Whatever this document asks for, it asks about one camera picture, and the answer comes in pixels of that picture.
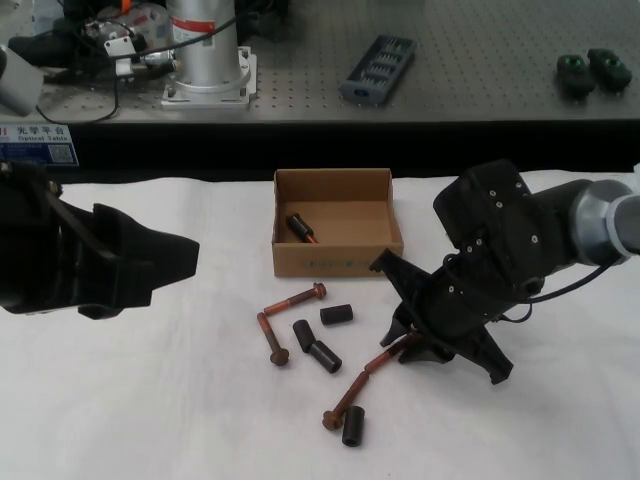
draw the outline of bolt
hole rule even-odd
[[[280,313],[283,310],[286,310],[290,307],[293,307],[294,305],[297,305],[298,303],[305,302],[312,298],[321,299],[321,298],[324,298],[326,295],[327,295],[327,289],[324,287],[324,285],[322,283],[314,283],[312,289],[307,290],[306,292],[299,293],[298,295],[294,295],[293,297],[287,298],[286,300],[283,300],[274,305],[271,305],[270,307],[266,307],[264,309],[264,314],[267,317],[270,317],[271,315]]]
[[[344,396],[340,399],[338,405],[336,405],[336,408],[324,412],[322,416],[322,425],[324,425],[324,428],[333,431],[342,427],[342,415],[344,415],[344,412],[351,406],[360,391],[367,384],[371,374],[375,373],[380,367],[386,364],[395,355],[407,348],[409,344],[416,338],[418,338],[418,335],[415,333],[409,333],[405,335],[404,338],[391,345],[384,352],[367,363],[364,367],[364,370],[360,372],[358,378],[356,378],[355,382],[353,382],[351,387],[349,387],[347,393],[345,393]]]
[[[270,357],[271,363],[278,367],[286,365],[289,361],[289,350],[280,346],[276,334],[273,333],[273,329],[269,324],[269,319],[262,312],[258,314],[258,323],[264,332],[264,336],[267,337],[267,342],[269,342],[269,346],[273,352]]]

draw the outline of cardboard box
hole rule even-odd
[[[372,169],[278,170],[273,271],[278,277],[370,277],[385,248],[402,255],[393,212],[391,171]],[[317,244],[302,243],[286,217],[299,213]]]

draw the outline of white tablecloth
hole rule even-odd
[[[612,176],[525,179],[538,191]],[[405,258],[426,270],[452,251],[431,206],[450,181],[394,181]],[[357,401],[365,438],[350,449],[322,413],[381,351],[399,302],[387,280],[328,279],[325,300],[274,317],[291,352],[279,369],[256,313],[311,280],[273,277],[271,183],[78,185],[63,198],[199,241],[198,272],[111,320],[0,313],[2,479],[640,478],[640,260],[541,304],[525,324],[490,325],[515,364],[501,385],[460,358],[386,366]],[[589,271],[563,271],[545,291]],[[323,327],[319,308],[343,303],[354,322]],[[300,351],[300,318],[343,359],[337,374]]]

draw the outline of small object inside box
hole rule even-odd
[[[306,243],[318,243],[314,236],[313,229],[302,220],[299,213],[294,213],[287,217],[287,226],[296,236]]]

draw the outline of mechanical part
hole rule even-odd
[[[303,242],[318,243],[316,237],[313,236],[313,229],[302,220],[299,213],[289,215],[286,219],[287,226],[293,233]]]
[[[556,71],[562,90],[570,97],[584,98],[596,88],[596,82],[580,55],[562,55],[558,58]]]
[[[349,304],[320,309],[320,321],[323,325],[335,325],[349,320],[353,320],[353,309]]]
[[[367,363],[364,370],[360,372],[358,378],[356,378],[351,387],[349,387],[349,390],[347,390],[344,396],[340,399],[336,408],[331,411],[328,410],[324,412],[324,415],[322,416],[322,425],[324,425],[324,428],[327,430],[337,430],[342,427],[342,415],[347,408],[351,406],[360,391],[364,388],[369,380],[369,376],[401,351],[413,347],[417,340],[418,336],[415,333],[410,333]]]
[[[15,314],[77,307],[92,319],[151,303],[195,274],[199,244],[96,204],[58,199],[44,167],[0,164],[0,306]]]
[[[513,364],[486,323],[524,321],[530,313],[511,320],[504,312],[568,293],[639,252],[639,199],[613,180],[579,180],[530,194],[508,161],[471,168],[434,201],[460,253],[445,257],[433,274],[389,250],[371,266],[386,274],[402,298],[382,345],[417,329],[420,340],[400,363],[447,363],[458,354],[487,370],[492,383],[506,380]],[[568,287],[531,298],[546,276],[575,263],[599,268]]]
[[[174,60],[174,54],[172,50],[166,50],[164,52],[150,53],[141,58],[142,62],[148,67],[156,67],[160,65],[172,64]]]
[[[269,319],[262,312],[258,314],[258,323],[264,332],[264,336],[267,338],[267,342],[269,342],[269,347],[271,347],[272,353],[269,358],[271,363],[278,367],[286,365],[289,362],[289,350],[280,346],[280,343],[278,343],[278,339],[276,338],[276,334],[273,333],[273,329],[269,324]]]
[[[133,42],[129,37],[117,38],[115,40],[108,40],[104,42],[104,49],[107,51],[110,57],[117,57],[118,55],[129,55],[136,53],[136,49],[133,46]],[[131,68],[131,59],[123,58],[116,60],[116,75],[119,77],[125,75],[133,75]]]
[[[300,348],[304,353],[309,353],[311,345],[316,341],[316,337],[306,320],[298,320],[293,324],[293,331],[296,334]]]
[[[235,17],[231,0],[168,0],[174,42],[215,31]],[[235,26],[176,50],[176,95],[163,98],[165,108],[248,107],[255,94],[257,60],[238,49]]]
[[[415,51],[413,40],[380,35],[340,86],[342,96],[357,104],[384,103]]]
[[[592,48],[587,56],[593,73],[612,92],[621,92],[631,82],[631,71],[612,50]]]
[[[329,373],[336,373],[340,370],[342,360],[324,343],[316,340],[309,326],[309,322],[306,320],[298,320],[293,324],[293,331],[304,353],[311,354]]]
[[[0,45],[0,104],[18,115],[33,112],[44,76],[4,45]]]
[[[342,366],[342,360],[320,340],[316,340],[311,344],[309,353],[329,373],[336,373]]]
[[[359,447],[362,443],[362,431],[364,430],[364,408],[352,405],[347,408],[344,417],[344,430],[342,431],[342,443],[347,447]]]
[[[368,381],[369,372],[360,372],[360,375],[358,375],[355,382],[351,384],[351,387],[349,387],[347,393],[344,394],[344,397],[340,399],[336,408],[331,411],[327,410],[324,412],[324,415],[322,416],[322,425],[324,425],[324,428],[333,431],[342,427],[342,415],[344,415],[347,408],[351,406]]]
[[[322,283],[314,283],[312,289],[299,293],[298,295],[294,295],[293,297],[287,298],[286,300],[271,305],[270,307],[266,307],[264,309],[264,313],[267,317],[270,317],[299,303],[306,302],[312,298],[322,299],[326,295],[327,289],[324,288],[324,285]]]

